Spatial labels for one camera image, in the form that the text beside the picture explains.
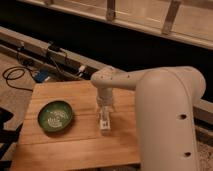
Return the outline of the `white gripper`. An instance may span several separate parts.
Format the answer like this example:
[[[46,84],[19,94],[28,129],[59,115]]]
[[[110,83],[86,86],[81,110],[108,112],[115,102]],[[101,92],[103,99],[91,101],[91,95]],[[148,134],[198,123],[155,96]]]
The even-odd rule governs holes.
[[[98,88],[97,89],[97,104],[99,107],[96,109],[98,119],[102,119],[102,108],[108,106],[108,118],[110,120],[111,114],[114,112],[113,105],[113,89],[112,88]]]

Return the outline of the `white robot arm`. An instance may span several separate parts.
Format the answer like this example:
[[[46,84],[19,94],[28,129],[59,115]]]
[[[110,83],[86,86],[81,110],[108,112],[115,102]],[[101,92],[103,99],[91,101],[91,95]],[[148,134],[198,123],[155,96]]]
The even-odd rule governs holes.
[[[114,88],[135,92],[142,171],[200,171],[193,106],[206,89],[194,67],[160,67],[119,73],[107,66],[91,77],[97,104],[113,103]]]

